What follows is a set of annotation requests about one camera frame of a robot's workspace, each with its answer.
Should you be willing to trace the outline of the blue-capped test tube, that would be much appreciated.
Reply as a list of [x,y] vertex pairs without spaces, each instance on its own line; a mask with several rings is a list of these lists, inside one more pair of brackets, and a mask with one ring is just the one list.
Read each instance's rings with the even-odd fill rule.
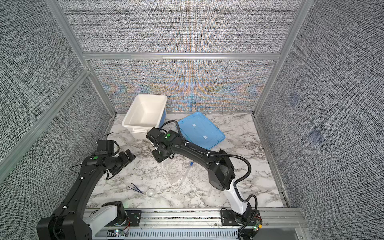
[[187,171],[186,171],[184,180],[186,180],[187,177],[189,176],[189,173],[190,173],[190,171],[191,171],[193,165],[194,165],[194,163],[193,163],[193,162],[190,162],[190,165],[188,166],[188,169],[187,169]]

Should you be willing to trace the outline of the blue plastic lid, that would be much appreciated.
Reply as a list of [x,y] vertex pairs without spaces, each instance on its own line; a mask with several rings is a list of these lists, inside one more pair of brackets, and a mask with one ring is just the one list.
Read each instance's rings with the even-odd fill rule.
[[225,134],[200,112],[193,113],[178,123],[184,138],[204,149],[210,150],[226,138]]

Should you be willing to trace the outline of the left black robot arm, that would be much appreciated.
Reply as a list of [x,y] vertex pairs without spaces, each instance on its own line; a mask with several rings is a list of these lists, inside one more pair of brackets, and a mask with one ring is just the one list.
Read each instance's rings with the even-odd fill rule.
[[41,240],[91,240],[102,228],[125,225],[128,217],[121,201],[108,202],[84,217],[87,203],[104,174],[110,179],[135,160],[129,150],[115,151],[116,141],[99,140],[97,150],[80,164],[78,178],[69,193],[50,217],[42,218],[37,227]]

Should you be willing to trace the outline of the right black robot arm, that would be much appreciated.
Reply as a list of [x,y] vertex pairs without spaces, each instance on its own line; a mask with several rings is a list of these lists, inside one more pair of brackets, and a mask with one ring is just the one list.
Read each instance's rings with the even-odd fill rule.
[[[176,124],[177,131],[162,129],[167,124]],[[197,163],[208,171],[209,183],[222,191],[228,199],[235,219],[242,226],[249,225],[256,216],[258,200],[255,195],[244,198],[238,183],[244,181],[252,172],[251,163],[244,157],[230,155],[223,150],[219,152],[204,149],[184,138],[179,123],[175,120],[165,122],[162,127],[151,128],[146,138],[153,144],[152,155],[158,163],[181,155]],[[235,167],[231,159],[237,159],[247,165],[247,172],[236,179]]]

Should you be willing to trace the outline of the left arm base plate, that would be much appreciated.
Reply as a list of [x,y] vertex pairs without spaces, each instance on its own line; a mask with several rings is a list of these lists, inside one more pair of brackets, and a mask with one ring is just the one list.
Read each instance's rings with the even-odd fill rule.
[[140,225],[142,211],[141,210],[125,210],[125,214],[121,218],[118,216],[117,221],[108,223],[107,227],[138,227]]

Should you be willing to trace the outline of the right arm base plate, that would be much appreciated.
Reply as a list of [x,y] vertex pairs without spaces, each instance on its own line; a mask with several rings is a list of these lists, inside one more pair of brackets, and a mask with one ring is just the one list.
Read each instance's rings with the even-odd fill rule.
[[235,213],[232,209],[220,209],[221,223],[223,226],[259,226],[263,224],[259,210],[251,209],[246,211],[243,215]]

